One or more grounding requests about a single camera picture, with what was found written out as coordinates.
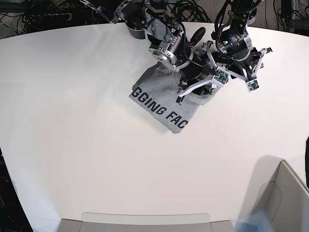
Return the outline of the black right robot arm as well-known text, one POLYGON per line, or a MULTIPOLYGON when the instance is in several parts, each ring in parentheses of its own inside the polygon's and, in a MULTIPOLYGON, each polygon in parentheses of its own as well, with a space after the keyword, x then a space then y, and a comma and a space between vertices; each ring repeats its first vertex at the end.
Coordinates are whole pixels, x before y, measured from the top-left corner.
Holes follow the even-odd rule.
POLYGON ((151 55, 180 74, 180 97, 192 92, 210 94, 218 87, 214 80, 216 71, 194 50, 206 33, 204 27, 188 39, 181 19, 167 10, 165 4, 152 0, 84 0, 82 3, 109 23, 124 22, 132 37, 147 39, 151 55))

